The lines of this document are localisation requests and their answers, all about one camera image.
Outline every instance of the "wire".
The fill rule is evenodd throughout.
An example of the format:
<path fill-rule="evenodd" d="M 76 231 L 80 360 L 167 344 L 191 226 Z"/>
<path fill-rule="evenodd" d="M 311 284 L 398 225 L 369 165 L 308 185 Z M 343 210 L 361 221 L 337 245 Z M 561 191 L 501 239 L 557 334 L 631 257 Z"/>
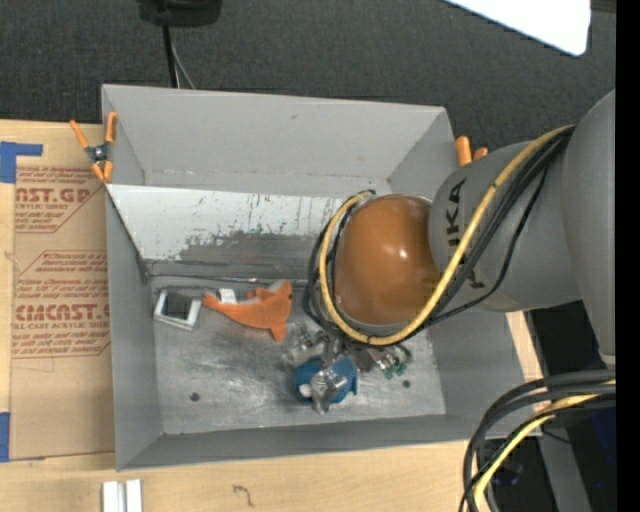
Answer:
<path fill-rule="evenodd" d="M 467 493 L 472 484 L 473 458 L 483 444 L 487 432 L 495 423 L 525 406 L 548 400 L 561 400 L 567 396 L 584 395 L 615 395 L 615 371 L 608 369 L 586 370 L 537 379 L 522 384 L 498 398 L 485 412 L 467 446 L 463 461 L 463 482 L 465 485 L 463 502 L 468 499 L 470 509 L 474 512 L 477 510 L 473 497 L 469 497 Z"/>
<path fill-rule="evenodd" d="M 176 65 L 178 66 L 178 69 L 182 73 L 182 76 L 184 76 L 184 79 L 189 84 L 189 87 L 191 89 L 197 89 L 197 87 L 193 83 L 193 80 L 191 80 L 191 77 L 189 76 L 189 73 L 187 73 L 187 70 L 185 69 L 184 65 L 182 64 L 182 60 L 180 59 L 180 56 L 178 55 L 178 50 L 176 50 L 176 45 L 173 44 L 173 43 L 171 44 L 171 52 L 173 53 L 173 58 L 176 61 Z"/>
<path fill-rule="evenodd" d="M 178 88 L 178 68 L 174 59 L 174 54 L 171 44 L 171 32 L 169 31 L 169 25 L 162 25 L 162 38 L 164 39 L 164 51 L 167 56 L 167 65 L 169 67 L 169 78 L 171 80 L 171 87 Z"/>
<path fill-rule="evenodd" d="M 326 271 L 326 264 L 327 264 L 326 259 L 327 259 L 327 253 L 329 251 L 329 242 L 331 239 L 331 234 L 335 229 L 336 224 L 338 223 L 338 220 L 342 217 L 345 211 L 351 205 L 356 204 L 357 202 L 362 200 L 364 197 L 361 195 L 357 195 L 354 198 L 351 198 L 350 200 L 348 200 L 345 204 L 343 204 L 338 209 L 336 214 L 329 221 L 327 230 L 325 231 L 324 236 L 322 238 L 322 244 L 320 246 L 320 251 L 319 251 L 319 281 L 320 281 L 322 299 L 327 309 L 327 313 L 329 314 L 333 322 L 339 327 L 339 329 L 356 341 L 359 341 L 361 343 L 366 343 L 368 345 L 374 345 L 374 346 L 387 346 L 387 345 L 392 345 L 394 343 L 403 341 L 407 337 L 411 336 L 417 329 L 419 329 L 421 325 L 424 324 L 425 320 L 429 317 L 431 312 L 434 310 L 440 298 L 447 291 L 447 286 L 452 281 L 454 274 L 456 273 L 456 270 L 458 268 L 458 265 L 462 261 L 462 258 L 464 257 L 464 253 L 471 242 L 471 238 L 475 234 L 480 224 L 480 221 L 484 213 L 486 212 L 489 204 L 493 201 L 494 197 L 496 196 L 497 190 L 504 185 L 505 181 L 515 172 L 515 170 L 523 162 L 525 162 L 538 148 L 545 145 L 547 142 L 552 140 L 556 135 L 562 133 L 564 130 L 566 130 L 566 127 L 558 128 L 556 130 L 553 130 L 539 137 L 538 139 L 533 141 L 531 144 L 529 144 L 526 148 L 524 148 L 500 172 L 498 177 L 493 181 L 489 189 L 486 191 L 479 205 L 476 207 L 475 212 L 471 217 L 471 220 L 469 221 L 469 224 L 467 225 L 467 228 L 460 240 L 460 243 L 458 244 L 451 260 L 449 261 L 447 267 L 445 268 L 442 274 L 442 277 L 440 278 L 440 281 L 436 286 L 436 289 L 434 290 L 433 294 L 431 295 L 431 297 L 429 298 L 429 300 L 427 301 L 423 309 L 416 316 L 416 318 L 414 318 L 407 326 L 405 326 L 404 328 L 400 329 L 396 333 L 391 334 L 389 336 L 381 336 L 381 337 L 367 336 L 353 329 L 350 325 L 348 325 L 347 322 L 344 321 L 344 319 L 336 310 L 335 305 L 333 304 L 333 300 L 331 298 L 331 293 L 329 291 L 329 287 L 327 283 L 327 271 Z"/>
<path fill-rule="evenodd" d="M 570 396 L 566 398 L 562 398 L 557 402 L 554 402 L 547 407 L 545 407 L 542 411 L 537 414 L 534 414 L 531 418 L 529 418 L 525 423 L 523 423 L 518 429 L 517 434 L 513 436 L 513 438 L 506 444 L 506 446 L 499 450 L 489 467 L 486 471 L 484 471 L 480 477 L 478 478 L 477 483 L 474 486 L 473 491 L 473 499 L 476 501 L 479 500 L 484 491 L 491 481 L 494 473 L 497 469 L 502 465 L 507 456 L 515 449 L 518 444 L 534 429 L 541 426 L 543 423 L 546 423 L 548 420 L 555 417 L 555 412 L 574 408 L 577 405 L 580 405 L 589 400 L 593 400 L 598 398 L 601 395 L 592 394 L 592 395 L 584 395 L 584 396 Z"/>

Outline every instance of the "cardboard sheet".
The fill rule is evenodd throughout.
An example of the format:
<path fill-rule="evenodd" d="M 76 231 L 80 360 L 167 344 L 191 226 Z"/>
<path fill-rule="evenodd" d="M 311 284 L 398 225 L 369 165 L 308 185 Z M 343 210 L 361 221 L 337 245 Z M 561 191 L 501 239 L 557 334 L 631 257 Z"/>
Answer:
<path fill-rule="evenodd" d="M 90 144 L 102 126 L 83 126 Z M 65 123 L 0 123 L 44 145 L 18 160 L 11 459 L 113 449 L 104 188 Z"/>

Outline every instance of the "scratched metal surface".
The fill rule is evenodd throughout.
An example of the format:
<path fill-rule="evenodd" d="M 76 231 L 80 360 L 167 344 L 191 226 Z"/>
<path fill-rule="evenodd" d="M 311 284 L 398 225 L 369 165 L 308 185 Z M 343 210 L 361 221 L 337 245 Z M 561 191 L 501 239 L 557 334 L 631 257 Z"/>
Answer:
<path fill-rule="evenodd" d="M 296 305 L 289 332 L 302 319 Z M 293 371 L 281 363 L 288 340 L 275 343 L 266 331 L 243 327 L 207 309 L 193 332 L 159 322 L 154 329 L 162 430 L 167 434 L 446 412 L 426 334 L 407 342 L 414 362 L 405 375 L 387 380 L 378 371 L 361 374 L 358 395 L 349 395 L 321 416 L 294 394 Z"/>

